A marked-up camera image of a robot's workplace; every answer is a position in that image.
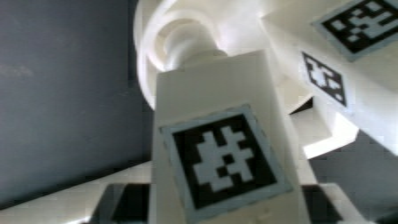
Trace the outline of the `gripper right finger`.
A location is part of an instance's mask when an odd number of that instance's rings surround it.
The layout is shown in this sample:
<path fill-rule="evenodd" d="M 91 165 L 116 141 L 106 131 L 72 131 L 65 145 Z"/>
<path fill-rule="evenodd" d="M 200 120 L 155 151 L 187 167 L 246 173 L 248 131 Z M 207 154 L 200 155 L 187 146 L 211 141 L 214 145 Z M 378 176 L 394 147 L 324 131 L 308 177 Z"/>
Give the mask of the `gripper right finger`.
<path fill-rule="evenodd" d="M 337 183 L 303 186 L 312 224 L 369 224 Z"/>

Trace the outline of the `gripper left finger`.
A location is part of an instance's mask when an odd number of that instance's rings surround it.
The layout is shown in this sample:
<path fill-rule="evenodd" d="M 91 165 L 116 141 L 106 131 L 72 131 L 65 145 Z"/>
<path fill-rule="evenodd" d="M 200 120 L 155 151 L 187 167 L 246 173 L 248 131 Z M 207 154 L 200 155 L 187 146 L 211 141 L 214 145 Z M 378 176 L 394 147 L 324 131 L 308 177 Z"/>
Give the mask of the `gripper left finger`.
<path fill-rule="evenodd" d="M 150 224 L 148 214 L 150 184 L 111 184 L 88 224 Z"/>

